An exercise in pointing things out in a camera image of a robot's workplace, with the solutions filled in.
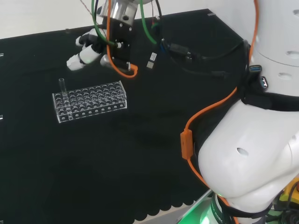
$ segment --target screw hole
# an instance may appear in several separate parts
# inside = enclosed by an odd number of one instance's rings
[[[237,152],[244,156],[244,157],[248,157],[249,156],[249,153],[245,150],[245,149],[242,149],[242,148],[237,148]]]

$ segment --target yellow component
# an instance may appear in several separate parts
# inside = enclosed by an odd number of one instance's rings
[[[285,188],[284,192],[282,193],[282,195],[280,196],[279,200],[282,202],[287,202],[292,186],[299,181],[299,178],[294,178]],[[292,199],[291,202],[295,202],[297,204],[299,204],[299,192],[297,191],[297,188],[295,188],[293,194],[292,194]]]

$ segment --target black strap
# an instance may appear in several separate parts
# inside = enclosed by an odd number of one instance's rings
[[[239,96],[244,104],[256,106],[266,110],[297,112],[299,111],[299,97],[286,96],[264,92],[260,83],[259,73],[250,73],[244,77],[238,86]]]
[[[260,217],[266,216],[272,207],[272,204],[270,204],[268,208],[266,208],[265,210],[263,210],[261,212],[249,213],[249,212],[240,211],[233,207],[227,206],[222,200],[219,200],[219,198],[217,198],[217,199],[218,199],[219,205],[221,206],[222,210],[226,211],[232,217],[252,218],[252,219],[260,218]]]

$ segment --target white wall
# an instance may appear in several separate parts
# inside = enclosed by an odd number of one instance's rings
[[[256,16],[254,0],[208,0],[207,7],[251,43]]]
[[[91,0],[83,0],[91,8]],[[99,0],[99,6],[105,0]],[[163,14],[207,8],[206,0],[160,0]],[[154,4],[155,15],[158,15]],[[144,6],[151,16],[151,4]],[[91,26],[92,18],[80,0],[0,0],[0,39]]]

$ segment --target usb port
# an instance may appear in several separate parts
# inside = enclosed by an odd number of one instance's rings
[[[262,66],[260,65],[251,65],[249,67],[250,72],[262,72]]]

